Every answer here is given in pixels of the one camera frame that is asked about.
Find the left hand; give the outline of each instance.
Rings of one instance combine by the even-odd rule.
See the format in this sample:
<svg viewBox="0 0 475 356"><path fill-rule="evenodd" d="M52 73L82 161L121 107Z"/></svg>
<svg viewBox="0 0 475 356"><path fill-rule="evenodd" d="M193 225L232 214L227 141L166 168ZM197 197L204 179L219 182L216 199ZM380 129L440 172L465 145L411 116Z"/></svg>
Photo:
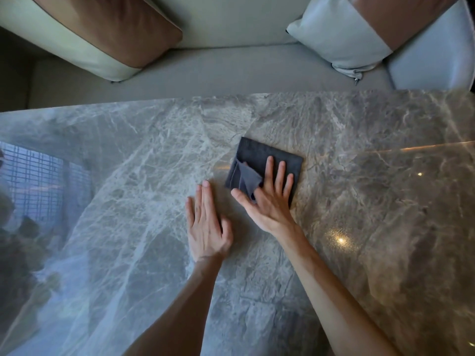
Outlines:
<svg viewBox="0 0 475 356"><path fill-rule="evenodd" d="M226 257L233 243L231 221L220 215L221 231L208 181L203 181L203 186L196 186L194 210L191 197L186 199L185 210L193 260L198 262L216 256Z"/></svg>

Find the marble veining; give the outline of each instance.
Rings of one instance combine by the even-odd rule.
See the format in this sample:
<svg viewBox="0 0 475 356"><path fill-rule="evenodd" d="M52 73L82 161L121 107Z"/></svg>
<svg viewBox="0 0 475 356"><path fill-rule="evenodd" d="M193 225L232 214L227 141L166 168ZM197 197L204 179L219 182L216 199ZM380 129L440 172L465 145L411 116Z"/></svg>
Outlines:
<svg viewBox="0 0 475 356"><path fill-rule="evenodd" d="M75 209L80 216L57 232L63 243L37 232L32 239L42 247L27 248L31 236L1 229L4 239L19 240L21 254L47 256L0 284L2 292L29 285L18 314L3 321L0 354L122 353L191 272L183 204L203 179L234 222L235 244L217 280L202 354L327 354L278 243L223 187L246 136L305 158L295 219L404 354L472 355L474 111L467 92L362 91L0 114L0 141L77 165L91 183L87 204ZM59 187L67 202L70 192ZM3 315L13 302L3 298Z"/></svg>

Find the dark gray microfiber cloth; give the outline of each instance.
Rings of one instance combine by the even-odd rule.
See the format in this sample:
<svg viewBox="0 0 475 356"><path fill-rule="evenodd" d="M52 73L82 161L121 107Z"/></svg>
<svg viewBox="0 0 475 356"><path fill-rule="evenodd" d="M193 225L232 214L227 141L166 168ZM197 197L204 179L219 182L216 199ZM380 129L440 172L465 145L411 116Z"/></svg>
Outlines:
<svg viewBox="0 0 475 356"><path fill-rule="evenodd" d="M262 185L264 181L265 165L267 157L274 157L274 181L277 176L277 169L280 161L285 161L285 181L288 174L294 174L294 185L290 191L289 207L292 204L297 182L300 176L300 168L304 159L300 156L285 152L250 138L241 137L237 147L236 157L231 164L225 187L229 189L238 188L244 192L250 199L255 200L254 190Z"/></svg>

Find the marble surface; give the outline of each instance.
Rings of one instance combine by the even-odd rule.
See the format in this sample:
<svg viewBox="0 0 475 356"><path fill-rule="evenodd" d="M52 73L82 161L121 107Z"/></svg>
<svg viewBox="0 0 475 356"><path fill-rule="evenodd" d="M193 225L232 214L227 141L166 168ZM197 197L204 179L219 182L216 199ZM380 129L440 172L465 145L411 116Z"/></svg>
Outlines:
<svg viewBox="0 0 475 356"><path fill-rule="evenodd" d="M2 259L21 264L8 277L0 270L0 287L21 289L23 303L12 308L13 298L3 297L9 317L2 318L0 354L122 353L191 272L183 206L206 178L218 209L234 222L235 245L217 280L202 354L327 354L278 243L223 188L244 135L305 158L296 221L404 354L475 352L470 93L137 101L3 113L0 125L4 145L62 160L63 170L75 165L90 187L68 187L67 173L51 183L62 190L62 215L76 215L53 236L44 227L25 232L24 223L20 231L2 229L3 250L16 240L15 255L41 262L33 268L18 256ZM9 188L18 195L11 181ZM74 192L90 197L71 202Z"/></svg>

